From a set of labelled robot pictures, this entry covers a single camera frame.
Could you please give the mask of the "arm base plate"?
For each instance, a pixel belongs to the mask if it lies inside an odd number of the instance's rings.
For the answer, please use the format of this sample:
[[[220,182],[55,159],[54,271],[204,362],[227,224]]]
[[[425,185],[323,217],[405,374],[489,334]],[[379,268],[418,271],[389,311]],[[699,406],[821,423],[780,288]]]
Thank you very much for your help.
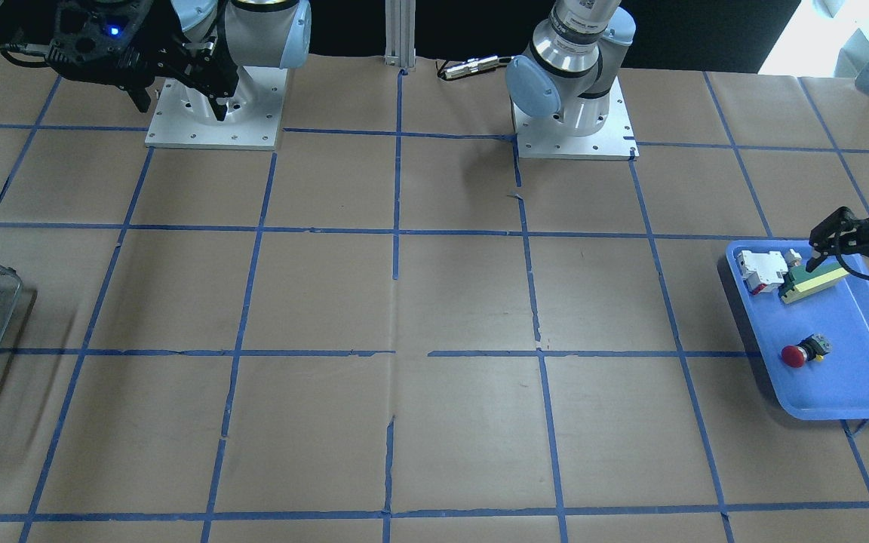
[[[575,99],[559,118],[534,118],[511,104],[522,158],[631,161],[640,155],[618,79],[607,95]]]
[[[162,149],[275,151],[289,69],[242,66],[237,92],[224,97],[218,121],[208,99],[169,78],[156,102],[145,144]]]

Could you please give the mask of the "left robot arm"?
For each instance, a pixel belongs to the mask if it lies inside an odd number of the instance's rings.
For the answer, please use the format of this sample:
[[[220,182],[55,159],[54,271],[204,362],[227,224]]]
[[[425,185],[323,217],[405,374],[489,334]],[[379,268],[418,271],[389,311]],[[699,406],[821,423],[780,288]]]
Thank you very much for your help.
[[[510,59],[505,80],[511,102],[525,115],[564,121],[586,100],[606,96],[634,40],[634,18],[617,1],[557,1],[533,30],[527,49]],[[869,61],[855,77],[869,97]],[[869,217],[838,207],[810,233],[814,271],[828,258],[845,267],[845,256],[869,258]],[[869,275],[848,268],[849,275]]]

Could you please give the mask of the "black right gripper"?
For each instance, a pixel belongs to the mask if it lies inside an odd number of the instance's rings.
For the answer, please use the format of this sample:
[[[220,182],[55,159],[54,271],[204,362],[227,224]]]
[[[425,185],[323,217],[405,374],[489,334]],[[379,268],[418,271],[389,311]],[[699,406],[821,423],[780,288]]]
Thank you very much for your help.
[[[237,92],[238,66],[224,41],[183,44],[169,1],[60,1],[46,65],[66,79],[121,88],[149,112],[149,87],[163,54],[166,75],[207,98],[217,121]]]

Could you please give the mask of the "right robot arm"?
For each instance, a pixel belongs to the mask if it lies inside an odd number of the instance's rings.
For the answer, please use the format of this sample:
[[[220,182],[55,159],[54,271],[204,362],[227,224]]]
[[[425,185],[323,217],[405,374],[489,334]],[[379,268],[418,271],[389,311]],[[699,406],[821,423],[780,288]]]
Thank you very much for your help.
[[[155,79],[171,78],[223,121],[248,66],[304,64],[311,27],[307,1],[61,1],[42,59],[66,79],[124,91],[141,112]]]

